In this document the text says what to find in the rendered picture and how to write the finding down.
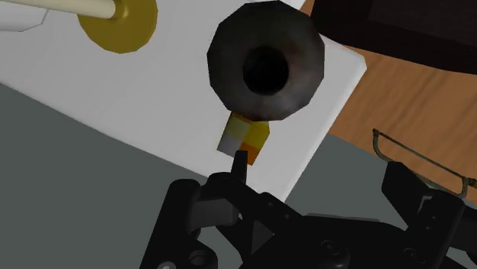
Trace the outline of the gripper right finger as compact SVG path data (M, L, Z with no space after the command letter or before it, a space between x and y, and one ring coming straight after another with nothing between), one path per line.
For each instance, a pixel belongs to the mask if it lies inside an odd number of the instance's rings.
M466 269L446 256L464 251L477 265L477 209L426 185L401 162L387 163L381 191L407 224L403 257L409 269Z

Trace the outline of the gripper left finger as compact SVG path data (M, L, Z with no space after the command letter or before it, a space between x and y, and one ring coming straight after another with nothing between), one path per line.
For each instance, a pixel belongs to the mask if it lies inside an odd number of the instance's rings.
M270 193L246 184L247 151L237 151L229 172L173 181L167 190L139 269L219 269L214 250L199 241L202 228L216 228L243 263L301 217Z

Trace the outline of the yellow white orange box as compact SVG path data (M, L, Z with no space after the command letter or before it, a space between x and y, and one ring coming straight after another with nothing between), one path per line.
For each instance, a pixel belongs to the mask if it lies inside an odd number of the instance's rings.
M248 165L253 165L270 134L269 122L254 122L231 113L219 140L217 151L230 157L246 151Z

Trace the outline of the white table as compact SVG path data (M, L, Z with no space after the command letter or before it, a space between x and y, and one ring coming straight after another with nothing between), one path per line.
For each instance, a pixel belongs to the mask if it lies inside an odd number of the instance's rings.
M206 52L218 23L247 0L157 0L157 28L134 53L94 44L74 15L49 11L23 32L0 31L0 83L115 139L208 176L229 112L209 85ZM248 185L286 199L366 71L325 39L325 76L310 104L271 132Z

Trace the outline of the black round vase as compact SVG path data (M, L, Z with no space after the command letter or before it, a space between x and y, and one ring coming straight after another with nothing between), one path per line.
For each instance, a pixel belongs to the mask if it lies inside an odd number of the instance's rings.
M304 13L280 1L252 2L219 23L207 63L228 110L277 121L310 103L324 78L325 44Z

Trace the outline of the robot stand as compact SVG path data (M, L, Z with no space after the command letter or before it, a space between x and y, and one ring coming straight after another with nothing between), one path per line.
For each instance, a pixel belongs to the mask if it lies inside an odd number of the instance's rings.
M311 18L340 44L477 75L477 0L315 0Z

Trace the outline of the gold base cream pole lamp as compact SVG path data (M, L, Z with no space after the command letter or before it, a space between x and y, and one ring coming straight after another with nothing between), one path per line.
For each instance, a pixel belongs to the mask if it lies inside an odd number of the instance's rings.
M88 38L102 49L131 53L151 39L157 25L156 0L0 0L75 14Z

